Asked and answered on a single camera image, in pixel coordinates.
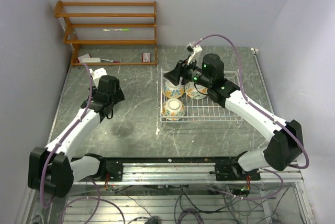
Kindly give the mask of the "orange leaf bird bowl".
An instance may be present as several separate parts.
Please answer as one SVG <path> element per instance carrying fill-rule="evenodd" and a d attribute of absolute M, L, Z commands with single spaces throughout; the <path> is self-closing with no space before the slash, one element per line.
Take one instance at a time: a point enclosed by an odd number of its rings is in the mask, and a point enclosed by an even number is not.
<path fill-rule="evenodd" d="M 185 106 L 177 98 L 170 98 L 163 103 L 162 116 L 170 121 L 178 121 L 185 116 Z"/>

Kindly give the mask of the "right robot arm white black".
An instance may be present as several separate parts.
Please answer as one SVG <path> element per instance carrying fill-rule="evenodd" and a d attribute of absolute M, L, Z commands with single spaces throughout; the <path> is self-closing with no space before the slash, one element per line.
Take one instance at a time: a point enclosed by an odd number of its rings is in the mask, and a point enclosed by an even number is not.
<path fill-rule="evenodd" d="M 249 171 L 271 167 L 283 171 L 303 152 L 302 127 L 296 120 L 286 121 L 254 103 L 242 87 L 225 78 L 224 63 L 217 54 L 206 54 L 201 67 L 179 60 L 164 74 L 173 85 L 193 82 L 207 89 L 207 96 L 253 126 L 268 142 L 267 147 L 247 151 L 235 158 L 231 174 L 244 179 Z"/>

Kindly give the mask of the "blue yellow patterned bowl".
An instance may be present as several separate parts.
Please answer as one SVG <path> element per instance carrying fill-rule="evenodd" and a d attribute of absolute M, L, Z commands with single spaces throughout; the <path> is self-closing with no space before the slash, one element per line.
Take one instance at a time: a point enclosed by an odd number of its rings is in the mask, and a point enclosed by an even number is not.
<path fill-rule="evenodd" d="M 184 85 L 173 85 L 169 80 L 163 83 L 163 95 L 167 98 L 180 98 L 185 92 Z"/>

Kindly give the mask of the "orange flower bowl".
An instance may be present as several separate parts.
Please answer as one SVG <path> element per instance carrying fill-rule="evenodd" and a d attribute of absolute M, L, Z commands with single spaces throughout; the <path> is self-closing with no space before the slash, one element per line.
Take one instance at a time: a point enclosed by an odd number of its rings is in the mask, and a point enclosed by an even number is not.
<path fill-rule="evenodd" d="M 207 88 L 194 82 L 185 84 L 186 95 L 192 99 L 199 100 L 207 96 Z"/>

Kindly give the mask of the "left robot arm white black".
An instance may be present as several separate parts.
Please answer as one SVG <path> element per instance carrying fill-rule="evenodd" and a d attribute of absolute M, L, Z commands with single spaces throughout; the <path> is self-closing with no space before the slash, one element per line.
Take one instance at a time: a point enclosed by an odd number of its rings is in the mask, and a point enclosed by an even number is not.
<path fill-rule="evenodd" d="M 75 161 L 73 157 L 84 138 L 104 119 L 112 119 L 114 106 L 124 99 L 119 79 L 103 75 L 72 122 L 44 148 L 31 151 L 28 187 L 62 198 L 73 183 L 86 177 L 102 180 L 107 173 L 105 157 L 92 153 Z"/>

